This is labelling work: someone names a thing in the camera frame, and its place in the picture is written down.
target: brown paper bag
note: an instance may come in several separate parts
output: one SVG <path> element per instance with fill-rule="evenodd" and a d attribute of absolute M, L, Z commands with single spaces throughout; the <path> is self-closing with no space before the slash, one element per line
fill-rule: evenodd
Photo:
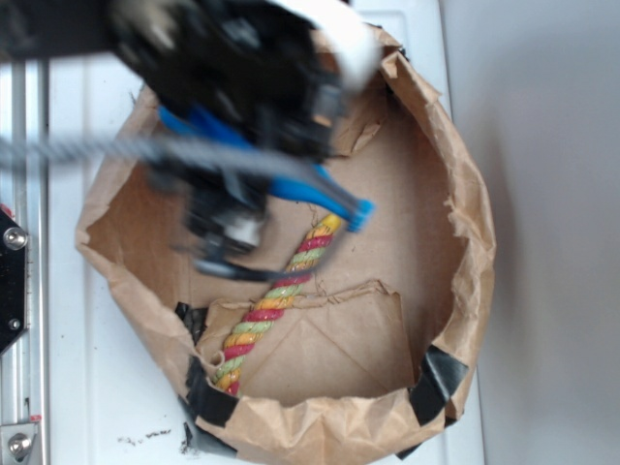
<path fill-rule="evenodd" d="M 438 93 L 378 31 L 381 71 L 334 140 L 333 177 L 377 212 L 247 357 L 243 396 L 215 389 L 225 335 L 266 284 L 199 275 L 179 226 L 182 200 L 148 188 L 145 169 L 105 161 L 77 226 L 77 248 L 196 424 L 236 456 L 264 463 L 362 464 L 442 431 L 463 414 L 493 288 L 495 236 L 481 175 Z M 124 134 L 158 130 L 139 97 Z M 250 266 L 283 267 L 323 212 L 273 200 Z M 209 306 L 195 347 L 177 302 Z"/>

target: black bracket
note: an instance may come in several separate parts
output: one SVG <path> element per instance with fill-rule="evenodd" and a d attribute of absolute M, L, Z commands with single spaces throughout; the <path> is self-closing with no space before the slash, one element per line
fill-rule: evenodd
<path fill-rule="evenodd" d="M 0 355 L 26 328 L 28 236 L 0 210 Z"/>

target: screw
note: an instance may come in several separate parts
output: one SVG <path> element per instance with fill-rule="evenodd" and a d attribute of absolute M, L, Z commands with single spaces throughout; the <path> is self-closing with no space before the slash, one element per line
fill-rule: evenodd
<path fill-rule="evenodd" d="M 8 228 L 2 238 L 10 250 L 23 249 L 28 243 L 28 236 L 22 228 Z"/>
<path fill-rule="evenodd" d="M 24 458 L 32 448 L 32 441 L 23 433 L 17 433 L 9 440 L 9 452 L 17 460 Z"/>

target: colorful rope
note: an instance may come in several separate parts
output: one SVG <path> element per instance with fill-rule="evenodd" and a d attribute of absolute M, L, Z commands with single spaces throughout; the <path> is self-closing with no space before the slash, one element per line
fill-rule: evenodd
<path fill-rule="evenodd" d="M 287 271 L 300 271 L 316 264 L 331 243 L 340 224 L 340 218 L 327 215 L 306 235 L 289 262 Z M 273 323 L 282 318 L 284 311 L 291 307 L 295 296 L 301 293 L 303 284 L 308 282 L 310 277 L 311 275 L 307 274 L 278 281 L 254 304 L 241 323 L 232 329 L 231 335 L 224 341 L 224 363 L 211 378 L 217 388 L 237 395 L 241 364 L 245 356 L 271 329 Z"/>

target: black plastic part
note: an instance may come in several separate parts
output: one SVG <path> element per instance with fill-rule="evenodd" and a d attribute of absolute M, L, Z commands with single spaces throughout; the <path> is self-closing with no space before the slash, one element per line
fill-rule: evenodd
<path fill-rule="evenodd" d="M 26 247 L 9 249 L 3 240 L 10 228 L 18 228 L 0 211 L 0 354 L 3 354 L 26 327 Z"/>
<path fill-rule="evenodd" d="M 112 48 L 109 0 L 0 1 L 0 48 L 13 59 L 51 58 Z"/>

